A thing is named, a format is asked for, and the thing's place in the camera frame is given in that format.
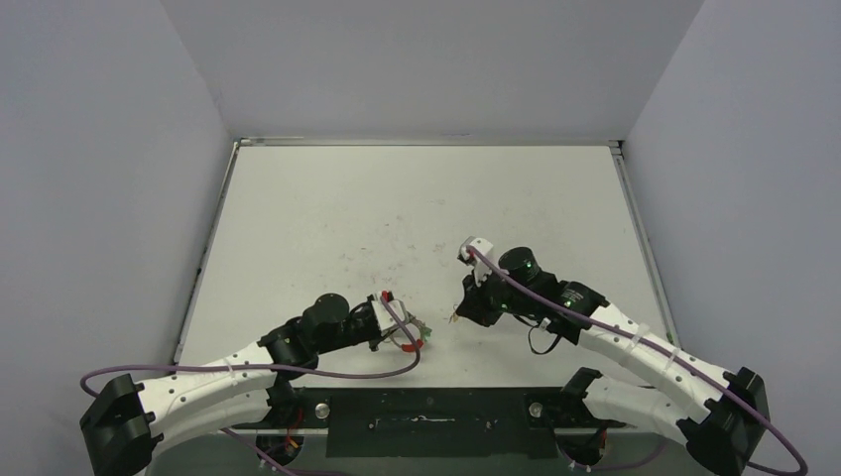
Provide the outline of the metal keyring with red grip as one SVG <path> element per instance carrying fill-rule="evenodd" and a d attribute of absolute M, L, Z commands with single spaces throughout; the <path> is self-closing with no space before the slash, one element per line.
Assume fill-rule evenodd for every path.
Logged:
<path fill-rule="evenodd" d="M 426 343 L 420 341 L 420 328 L 428 327 L 422 320 L 410 317 L 404 324 L 405 329 L 399 326 L 386 334 L 386 340 L 398 347 L 403 352 L 414 353 L 421 350 Z"/>

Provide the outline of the key with yellow tag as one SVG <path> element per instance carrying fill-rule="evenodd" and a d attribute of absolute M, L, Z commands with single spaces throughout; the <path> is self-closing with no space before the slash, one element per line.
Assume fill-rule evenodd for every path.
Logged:
<path fill-rule="evenodd" d="M 448 322 L 449 322 L 449 323 L 455 323 L 455 322 L 457 322 L 457 321 L 459 320 L 459 318 L 460 318 L 460 314 L 459 314 L 459 306 L 458 306 L 458 305 L 455 305 L 455 306 L 452 308 L 452 313 L 451 313 L 451 315 L 449 316 Z"/>

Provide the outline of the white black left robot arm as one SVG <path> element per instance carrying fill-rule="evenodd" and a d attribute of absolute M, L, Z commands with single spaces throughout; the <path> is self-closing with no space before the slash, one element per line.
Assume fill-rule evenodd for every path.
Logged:
<path fill-rule="evenodd" d="M 80 420 L 97 475 L 135 475 L 152 459 L 192 438 L 237 424 L 288 424 L 296 413 L 291 381 L 320 355 L 375 343 L 407 317 L 390 293 L 350 306 L 319 297 L 302 315 L 226 357 L 141 382 L 110 380 Z"/>

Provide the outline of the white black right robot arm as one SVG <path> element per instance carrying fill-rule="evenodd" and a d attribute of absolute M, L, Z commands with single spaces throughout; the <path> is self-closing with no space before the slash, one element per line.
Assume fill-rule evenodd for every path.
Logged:
<path fill-rule="evenodd" d="M 748 467 L 770 419 L 763 378 L 696 358 L 656 336 L 642 322 L 586 285 L 544 271 L 528 247 L 513 248 L 492 265 L 492 245 L 471 238 L 458 259 L 471 272 L 456 313 L 481 326 L 503 315 L 525 319 L 598 353 L 644 381 L 641 387 L 581 368 L 563 388 L 560 410 L 572 424 L 613 420 L 682 444 L 715 475 Z"/>

